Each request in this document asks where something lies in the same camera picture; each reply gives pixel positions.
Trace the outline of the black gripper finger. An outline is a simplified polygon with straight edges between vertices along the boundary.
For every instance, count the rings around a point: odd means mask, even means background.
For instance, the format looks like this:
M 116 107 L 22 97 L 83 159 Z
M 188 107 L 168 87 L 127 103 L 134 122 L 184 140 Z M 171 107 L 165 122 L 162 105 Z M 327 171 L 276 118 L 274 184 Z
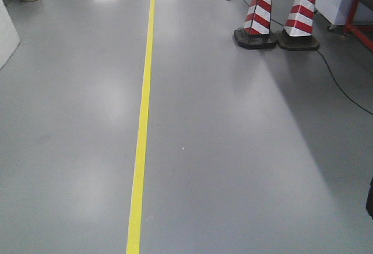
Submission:
M 368 215 L 373 218 L 373 179 L 370 182 L 365 208 Z

